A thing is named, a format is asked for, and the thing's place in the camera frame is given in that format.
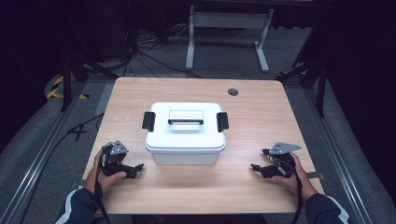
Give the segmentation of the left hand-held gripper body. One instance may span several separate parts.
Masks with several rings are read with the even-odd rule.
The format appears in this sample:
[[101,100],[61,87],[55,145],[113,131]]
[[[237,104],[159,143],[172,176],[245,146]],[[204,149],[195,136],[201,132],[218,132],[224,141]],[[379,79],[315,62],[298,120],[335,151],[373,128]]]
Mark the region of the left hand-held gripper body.
[[134,167],[122,163],[128,152],[129,150],[120,140],[102,146],[100,158],[102,172],[106,176],[111,176],[118,172],[134,171]]

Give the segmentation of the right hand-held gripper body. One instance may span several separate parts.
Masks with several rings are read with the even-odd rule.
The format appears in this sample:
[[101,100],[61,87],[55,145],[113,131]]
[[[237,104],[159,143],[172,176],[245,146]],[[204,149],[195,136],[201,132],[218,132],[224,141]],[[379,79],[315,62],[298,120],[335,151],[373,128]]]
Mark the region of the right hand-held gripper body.
[[290,153],[301,148],[299,145],[275,142],[270,148],[270,155],[266,155],[271,165],[264,168],[265,173],[262,177],[271,178],[278,175],[289,178],[295,169],[295,162]]

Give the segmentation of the white plastic storage box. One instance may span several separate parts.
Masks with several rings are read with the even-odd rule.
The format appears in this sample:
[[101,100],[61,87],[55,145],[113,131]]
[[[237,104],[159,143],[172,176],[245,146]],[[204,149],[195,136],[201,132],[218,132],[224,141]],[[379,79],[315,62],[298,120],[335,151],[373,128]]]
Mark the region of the white plastic storage box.
[[218,147],[150,147],[146,150],[160,165],[208,165],[218,161],[219,154],[226,148]]

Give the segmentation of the white box lid black handle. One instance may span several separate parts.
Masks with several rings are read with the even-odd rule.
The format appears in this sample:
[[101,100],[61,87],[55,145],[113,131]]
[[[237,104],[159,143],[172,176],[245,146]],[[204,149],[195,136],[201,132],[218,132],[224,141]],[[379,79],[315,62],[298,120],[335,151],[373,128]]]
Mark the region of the white box lid black handle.
[[142,128],[151,153],[220,153],[229,120],[215,103],[155,103],[145,112]]

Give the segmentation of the person's left hand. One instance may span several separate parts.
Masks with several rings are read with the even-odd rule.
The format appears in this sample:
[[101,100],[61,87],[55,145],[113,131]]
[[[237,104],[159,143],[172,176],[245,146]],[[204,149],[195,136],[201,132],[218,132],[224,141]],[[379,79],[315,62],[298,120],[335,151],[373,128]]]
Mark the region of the person's left hand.
[[119,183],[126,177],[125,172],[118,172],[111,176],[106,176],[103,172],[98,171],[98,162],[101,158],[102,151],[99,151],[93,161],[93,167],[88,173],[88,176],[83,185],[84,189],[88,189],[91,193],[95,193],[95,184],[98,183],[103,193],[106,193],[112,186]]

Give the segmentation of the black metal stand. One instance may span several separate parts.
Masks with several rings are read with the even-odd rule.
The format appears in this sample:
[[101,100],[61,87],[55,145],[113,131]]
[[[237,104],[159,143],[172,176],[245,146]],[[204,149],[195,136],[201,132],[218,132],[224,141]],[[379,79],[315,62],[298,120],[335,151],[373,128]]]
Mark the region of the black metal stand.
[[276,80],[284,82],[297,75],[304,74],[300,80],[299,85],[303,89],[310,89],[315,83],[318,83],[317,98],[316,98],[316,108],[318,114],[324,117],[324,95],[326,89],[326,69],[323,62],[312,61],[309,63],[304,63],[289,72],[281,72],[276,76]]
[[70,51],[66,54],[63,60],[61,75],[64,78],[64,98],[61,111],[64,112],[72,101],[72,77],[75,77],[77,82],[85,82],[88,79],[88,74],[83,67],[84,64],[89,65],[99,73],[116,80],[119,76],[104,68],[99,63],[96,63],[88,58]]

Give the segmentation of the yellow black floor tape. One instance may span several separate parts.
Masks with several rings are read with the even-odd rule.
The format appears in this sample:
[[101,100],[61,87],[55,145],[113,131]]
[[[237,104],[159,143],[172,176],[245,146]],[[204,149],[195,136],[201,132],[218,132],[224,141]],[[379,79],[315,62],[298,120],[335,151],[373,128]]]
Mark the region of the yellow black floor tape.
[[[57,92],[58,88],[60,87],[60,85],[62,84],[62,82],[64,81],[64,77],[62,75],[59,75],[55,81],[53,82],[49,92],[47,93],[47,98],[56,98],[56,99],[63,99],[64,95],[62,93]],[[89,94],[81,94],[78,99],[81,100],[88,100],[90,99],[90,95]]]

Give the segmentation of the grey metal floor rail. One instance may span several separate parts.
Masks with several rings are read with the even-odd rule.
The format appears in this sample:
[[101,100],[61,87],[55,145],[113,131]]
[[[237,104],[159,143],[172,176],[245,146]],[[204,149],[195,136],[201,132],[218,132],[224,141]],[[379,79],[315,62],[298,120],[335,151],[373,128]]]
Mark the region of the grey metal floor rail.
[[361,195],[359,194],[355,182],[347,169],[347,164],[344,162],[341,153],[332,137],[331,131],[325,118],[321,117],[317,111],[316,98],[312,91],[303,90],[304,96],[307,99],[309,108],[314,113],[315,121],[318,123],[321,133],[324,135],[326,144],[330,151],[330,158],[334,169],[340,179],[343,189],[348,197],[351,207],[354,211],[355,217],[360,224],[374,224],[366,206],[364,205]]
[[24,173],[21,183],[7,204],[7,208],[0,216],[0,224],[13,224],[14,222],[22,221],[24,218],[31,201],[33,200],[39,178],[41,177],[52,152],[64,139],[60,136],[60,131],[84,88],[85,83],[77,83],[75,87],[72,88],[71,104],[64,112],[59,112],[57,114],[56,120],[53,121],[51,129],[46,135],[43,144],[38,149],[32,163]]

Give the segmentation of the grey metal desk frame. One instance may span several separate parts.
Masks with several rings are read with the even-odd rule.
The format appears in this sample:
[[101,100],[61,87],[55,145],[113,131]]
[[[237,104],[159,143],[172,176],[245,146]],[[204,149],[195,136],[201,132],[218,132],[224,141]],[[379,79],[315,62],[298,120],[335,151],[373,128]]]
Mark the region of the grey metal desk frame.
[[229,13],[229,12],[201,12],[196,11],[195,6],[190,6],[189,16],[189,44],[185,67],[187,70],[193,68],[194,60],[194,29],[195,28],[235,28],[261,30],[261,37],[253,43],[256,55],[264,73],[269,72],[269,65],[263,50],[264,41],[270,29],[270,23],[274,11],[269,9],[263,14]]

